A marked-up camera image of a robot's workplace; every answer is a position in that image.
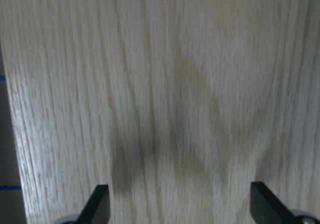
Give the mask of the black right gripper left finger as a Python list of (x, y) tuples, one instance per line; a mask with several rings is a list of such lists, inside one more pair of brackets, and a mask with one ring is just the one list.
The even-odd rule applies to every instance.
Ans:
[(108, 184), (97, 185), (81, 213), (56, 220), (57, 224), (108, 224), (111, 218)]

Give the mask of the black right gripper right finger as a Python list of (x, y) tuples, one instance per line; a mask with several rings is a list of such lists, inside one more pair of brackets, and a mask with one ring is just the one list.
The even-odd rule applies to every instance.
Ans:
[(256, 224), (318, 224), (308, 212), (291, 211), (263, 183), (250, 184), (250, 215)]

